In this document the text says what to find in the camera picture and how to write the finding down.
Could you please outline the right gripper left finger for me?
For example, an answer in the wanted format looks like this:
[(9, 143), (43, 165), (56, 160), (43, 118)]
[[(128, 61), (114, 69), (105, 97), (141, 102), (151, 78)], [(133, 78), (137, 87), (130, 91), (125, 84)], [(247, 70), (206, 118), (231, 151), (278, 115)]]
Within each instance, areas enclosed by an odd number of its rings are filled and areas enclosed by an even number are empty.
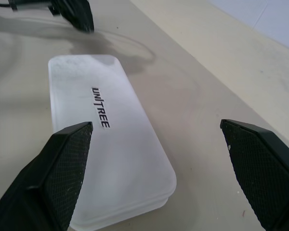
[(92, 122), (54, 133), (0, 199), (0, 231), (67, 231), (84, 180)]

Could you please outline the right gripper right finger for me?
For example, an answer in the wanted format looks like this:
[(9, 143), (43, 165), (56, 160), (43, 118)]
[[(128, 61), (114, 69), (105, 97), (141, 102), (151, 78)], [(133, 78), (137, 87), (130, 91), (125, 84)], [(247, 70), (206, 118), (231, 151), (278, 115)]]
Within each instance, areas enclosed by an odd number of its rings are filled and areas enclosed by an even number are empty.
[(272, 131), (220, 123), (236, 179), (266, 231), (289, 231), (289, 147)]

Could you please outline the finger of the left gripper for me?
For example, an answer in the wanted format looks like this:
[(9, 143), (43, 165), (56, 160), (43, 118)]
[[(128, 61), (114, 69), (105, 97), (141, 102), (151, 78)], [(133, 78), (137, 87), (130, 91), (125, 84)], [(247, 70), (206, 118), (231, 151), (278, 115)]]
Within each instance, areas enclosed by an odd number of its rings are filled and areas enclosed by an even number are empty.
[(51, 0), (48, 6), (53, 16), (69, 17), (70, 13), (70, 0)]
[(82, 32), (94, 32), (93, 15), (88, 0), (70, 0), (73, 27)]

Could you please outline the white plastic pencil case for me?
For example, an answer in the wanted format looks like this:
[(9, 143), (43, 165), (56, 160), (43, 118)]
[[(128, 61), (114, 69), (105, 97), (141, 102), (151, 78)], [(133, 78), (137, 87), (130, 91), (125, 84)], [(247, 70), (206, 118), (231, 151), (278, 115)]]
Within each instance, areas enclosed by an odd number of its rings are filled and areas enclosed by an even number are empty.
[(96, 231), (165, 205), (175, 172), (119, 60), (49, 60), (53, 130), (92, 122), (83, 185), (70, 226)]

